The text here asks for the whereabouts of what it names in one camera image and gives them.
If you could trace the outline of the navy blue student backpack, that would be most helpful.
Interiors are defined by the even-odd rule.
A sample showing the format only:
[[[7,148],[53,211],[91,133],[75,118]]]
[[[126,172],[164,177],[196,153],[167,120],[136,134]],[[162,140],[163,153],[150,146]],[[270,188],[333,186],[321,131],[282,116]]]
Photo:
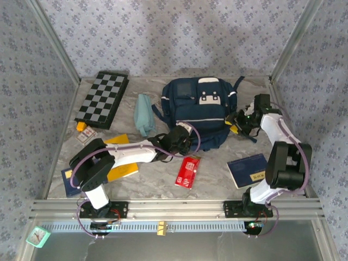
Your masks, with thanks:
[[[234,84],[216,77],[178,78],[170,81],[162,91],[161,109],[152,110],[169,129],[179,121],[193,125],[197,134],[191,136],[191,149],[203,151],[218,149],[230,130],[225,119],[237,111],[237,89],[245,79],[241,76]]]

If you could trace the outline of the red packet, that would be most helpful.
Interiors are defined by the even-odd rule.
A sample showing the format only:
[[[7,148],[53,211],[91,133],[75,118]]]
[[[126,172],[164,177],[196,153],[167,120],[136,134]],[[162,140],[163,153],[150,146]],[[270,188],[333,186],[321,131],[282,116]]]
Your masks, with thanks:
[[[184,158],[175,180],[175,185],[186,189],[192,189],[200,161],[201,158],[198,156]]]

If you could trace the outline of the light blue pencil case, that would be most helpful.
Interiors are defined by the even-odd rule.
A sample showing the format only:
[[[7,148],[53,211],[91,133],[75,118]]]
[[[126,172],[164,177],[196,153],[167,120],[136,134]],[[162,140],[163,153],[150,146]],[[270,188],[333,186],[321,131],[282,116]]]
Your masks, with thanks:
[[[148,95],[138,94],[134,111],[134,124],[143,137],[147,137],[151,131],[156,131],[152,104]]]

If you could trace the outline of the navy notebook yellow label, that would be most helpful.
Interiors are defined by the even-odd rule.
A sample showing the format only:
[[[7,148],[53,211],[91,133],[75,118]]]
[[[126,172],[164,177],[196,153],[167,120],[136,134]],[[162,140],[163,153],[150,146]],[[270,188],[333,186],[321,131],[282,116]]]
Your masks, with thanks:
[[[81,194],[81,191],[78,188],[73,188],[70,184],[70,178],[72,175],[72,169],[64,169],[61,171],[61,176],[63,179],[64,187],[65,187],[65,194],[66,197],[70,198],[76,195]]]
[[[261,182],[265,178],[266,165],[267,161],[261,153],[227,163],[237,189]]]

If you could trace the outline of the yellow cover book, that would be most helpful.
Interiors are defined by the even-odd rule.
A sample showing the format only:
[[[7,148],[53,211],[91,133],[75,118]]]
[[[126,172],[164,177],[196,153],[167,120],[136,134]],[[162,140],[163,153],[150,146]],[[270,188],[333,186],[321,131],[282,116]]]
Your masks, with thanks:
[[[105,140],[104,142],[106,144],[128,144],[129,140],[128,140],[127,134],[122,134],[114,138]],[[107,175],[107,181],[113,182],[117,179],[130,176],[137,172],[139,172],[137,163],[122,165],[122,166],[113,168],[109,171]]]

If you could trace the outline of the black grey chessboard box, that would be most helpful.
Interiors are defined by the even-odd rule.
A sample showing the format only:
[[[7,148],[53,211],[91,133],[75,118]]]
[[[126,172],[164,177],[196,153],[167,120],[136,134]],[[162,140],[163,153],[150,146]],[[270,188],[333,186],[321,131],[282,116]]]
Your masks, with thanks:
[[[74,120],[109,130],[128,83],[126,74],[100,71]]]

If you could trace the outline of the playing card box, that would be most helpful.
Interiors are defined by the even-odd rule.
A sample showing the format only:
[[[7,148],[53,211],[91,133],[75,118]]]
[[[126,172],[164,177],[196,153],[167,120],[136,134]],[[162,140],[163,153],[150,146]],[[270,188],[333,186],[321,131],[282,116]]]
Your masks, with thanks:
[[[76,139],[83,145],[88,143],[97,132],[92,129],[91,127],[86,127],[81,133],[79,133],[76,137]]]

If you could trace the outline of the small circuit board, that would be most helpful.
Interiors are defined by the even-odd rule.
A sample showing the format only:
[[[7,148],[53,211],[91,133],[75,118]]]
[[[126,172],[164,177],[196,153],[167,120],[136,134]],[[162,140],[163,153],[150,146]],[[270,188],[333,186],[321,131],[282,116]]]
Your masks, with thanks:
[[[261,230],[264,227],[265,223],[262,221],[248,221],[245,222],[245,228],[249,230]]]
[[[105,221],[105,222],[92,222],[90,224],[90,230],[92,231],[111,231],[114,226],[119,226],[120,221]]]

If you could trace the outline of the mint green alarm clock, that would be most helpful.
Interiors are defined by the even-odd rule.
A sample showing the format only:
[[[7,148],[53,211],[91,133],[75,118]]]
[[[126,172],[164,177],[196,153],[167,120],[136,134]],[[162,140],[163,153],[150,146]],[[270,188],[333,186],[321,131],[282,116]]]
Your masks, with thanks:
[[[51,232],[42,227],[35,226],[28,234],[26,243],[36,248],[42,248],[50,236]]]

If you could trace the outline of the aluminium side rail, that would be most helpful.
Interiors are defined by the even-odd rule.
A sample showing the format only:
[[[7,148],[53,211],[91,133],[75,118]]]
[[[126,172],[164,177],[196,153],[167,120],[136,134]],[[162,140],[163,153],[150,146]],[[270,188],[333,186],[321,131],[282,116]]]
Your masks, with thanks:
[[[61,151],[61,148],[62,148],[63,143],[64,143],[64,137],[65,137],[68,125],[69,125],[70,117],[71,117],[71,114],[72,114],[72,111],[73,111],[73,106],[74,106],[74,103],[76,101],[76,97],[77,97],[77,93],[78,93],[79,87],[80,87],[80,82],[78,82],[76,84],[76,88],[74,90],[74,93],[73,93],[73,96],[72,96],[72,100],[71,100],[69,109],[67,111],[67,115],[66,115],[66,118],[65,118],[65,121],[64,121],[64,125],[63,125],[63,128],[62,128],[61,134],[60,134],[59,142],[58,142],[58,148],[56,149],[55,155],[53,157],[52,165],[50,167],[50,170],[49,170],[49,173],[48,173],[48,176],[47,176],[47,180],[46,180],[44,189],[42,191],[42,195],[40,197],[41,200],[46,200],[47,197],[48,197],[49,189],[50,189],[51,184],[52,184],[52,179],[53,179],[53,176],[54,176],[55,168],[57,166],[57,162],[58,162],[58,159],[59,159],[60,151]]]
[[[282,115],[270,114],[262,119],[263,130],[272,142],[272,151],[266,168],[266,183],[272,190],[270,197],[298,194],[306,190],[310,178],[312,147],[300,141],[293,133],[292,119],[277,82],[271,84],[273,104]]]

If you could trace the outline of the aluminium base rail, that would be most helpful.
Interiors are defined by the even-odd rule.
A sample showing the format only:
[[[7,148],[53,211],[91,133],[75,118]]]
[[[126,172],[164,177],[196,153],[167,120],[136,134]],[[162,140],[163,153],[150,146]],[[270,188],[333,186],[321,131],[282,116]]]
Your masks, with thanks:
[[[129,200],[126,221],[203,221],[223,220],[223,199],[135,199]],[[280,220],[323,219],[318,198],[279,197],[271,202]],[[74,199],[37,200],[30,219],[73,220],[77,201]]]

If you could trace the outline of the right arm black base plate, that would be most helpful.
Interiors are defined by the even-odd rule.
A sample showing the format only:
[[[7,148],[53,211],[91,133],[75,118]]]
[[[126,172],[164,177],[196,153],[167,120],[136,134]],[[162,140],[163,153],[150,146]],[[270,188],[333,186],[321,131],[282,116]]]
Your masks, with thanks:
[[[272,218],[272,210],[265,205],[243,203],[242,201],[224,201],[223,210],[226,218]]]

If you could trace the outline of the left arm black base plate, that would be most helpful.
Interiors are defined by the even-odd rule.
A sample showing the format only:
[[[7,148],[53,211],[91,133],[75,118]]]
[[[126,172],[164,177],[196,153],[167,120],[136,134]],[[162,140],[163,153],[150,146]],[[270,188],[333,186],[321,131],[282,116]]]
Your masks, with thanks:
[[[125,219],[127,213],[127,201],[110,201],[100,209],[95,209],[90,202],[86,202],[82,204],[79,217],[82,219]]]

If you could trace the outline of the aluminium frame post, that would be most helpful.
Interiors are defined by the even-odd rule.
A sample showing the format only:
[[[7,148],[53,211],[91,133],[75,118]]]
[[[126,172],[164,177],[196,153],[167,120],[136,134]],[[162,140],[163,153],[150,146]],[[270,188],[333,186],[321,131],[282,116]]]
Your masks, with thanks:
[[[61,60],[64,68],[66,69],[68,75],[73,80],[73,82],[79,86],[80,84],[80,77],[70,59],[68,54],[66,53],[63,43],[60,41],[57,33],[55,32],[53,26],[51,25],[51,22],[46,15],[43,7],[41,6],[40,2],[38,0],[25,0],[25,2],[28,4],[30,10],[32,11],[33,15],[35,16],[38,24],[42,28],[44,34],[48,38],[51,46],[55,50],[57,56]]]
[[[321,7],[324,0],[308,0],[299,20],[291,33],[272,73],[270,75],[270,82],[274,84],[278,81],[282,72],[286,68],[291,56],[295,53],[298,45],[301,42],[305,32],[308,30],[311,22],[313,21],[316,13]]]

